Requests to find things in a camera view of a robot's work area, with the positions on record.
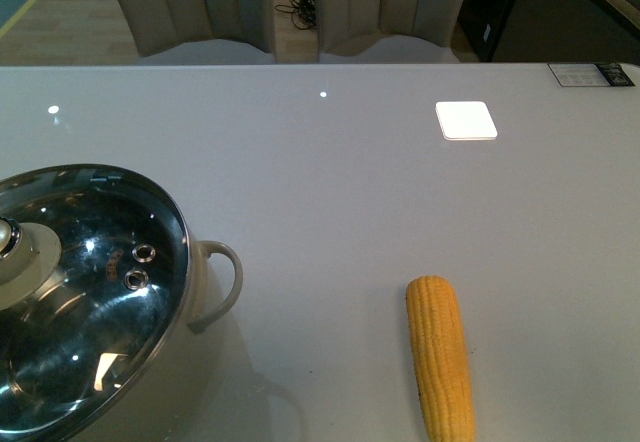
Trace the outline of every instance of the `wooden floor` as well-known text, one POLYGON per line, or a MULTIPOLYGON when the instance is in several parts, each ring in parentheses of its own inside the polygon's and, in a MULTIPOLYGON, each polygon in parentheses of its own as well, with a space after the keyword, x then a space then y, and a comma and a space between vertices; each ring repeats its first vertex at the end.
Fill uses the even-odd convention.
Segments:
MULTIPOLYGON (((278 62, 314 62, 315 31, 295 28, 288 14, 274 11, 274 18, 278 62)), ((453 48, 462 61, 477 61, 460 30, 453 48)), ((37 0, 0 38, 0 65, 127 65, 136 59, 117 0, 37 0)))

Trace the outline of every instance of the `black cable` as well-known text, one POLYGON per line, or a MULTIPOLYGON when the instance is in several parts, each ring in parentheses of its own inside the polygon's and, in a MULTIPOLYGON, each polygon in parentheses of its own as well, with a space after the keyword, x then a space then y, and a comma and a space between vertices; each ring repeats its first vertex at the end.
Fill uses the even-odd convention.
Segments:
POLYGON ((300 30, 309 30, 316 26, 316 0, 289 0, 289 3, 291 5, 278 4, 275 9, 291 14, 291 22, 300 30))

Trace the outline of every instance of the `white square light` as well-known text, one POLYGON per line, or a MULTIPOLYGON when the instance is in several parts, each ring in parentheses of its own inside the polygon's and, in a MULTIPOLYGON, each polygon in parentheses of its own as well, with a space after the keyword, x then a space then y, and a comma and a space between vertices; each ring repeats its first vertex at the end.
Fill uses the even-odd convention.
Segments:
POLYGON ((438 102, 436 114, 447 140, 494 140, 498 131, 484 102, 438 102))

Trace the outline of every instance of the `corn cob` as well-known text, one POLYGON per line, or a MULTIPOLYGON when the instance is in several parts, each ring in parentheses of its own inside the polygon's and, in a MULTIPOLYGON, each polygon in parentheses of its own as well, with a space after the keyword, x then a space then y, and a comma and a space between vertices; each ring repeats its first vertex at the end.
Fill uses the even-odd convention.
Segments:
POLYGON ((471 376, 455 290, 442 277, 420 277, 407 287, 407 312, 429 440, 473 442, 471 376))

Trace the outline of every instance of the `chair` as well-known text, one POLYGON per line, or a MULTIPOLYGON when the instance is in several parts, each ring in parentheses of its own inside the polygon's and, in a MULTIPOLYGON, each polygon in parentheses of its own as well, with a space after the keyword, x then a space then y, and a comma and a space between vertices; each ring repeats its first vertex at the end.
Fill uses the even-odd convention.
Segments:
POLYGON ((463 0, 315 0, 322 63, 458 62, 463 0))
POLYGON ((272 0, 118 0, 142 65, 275 62, 272 0))

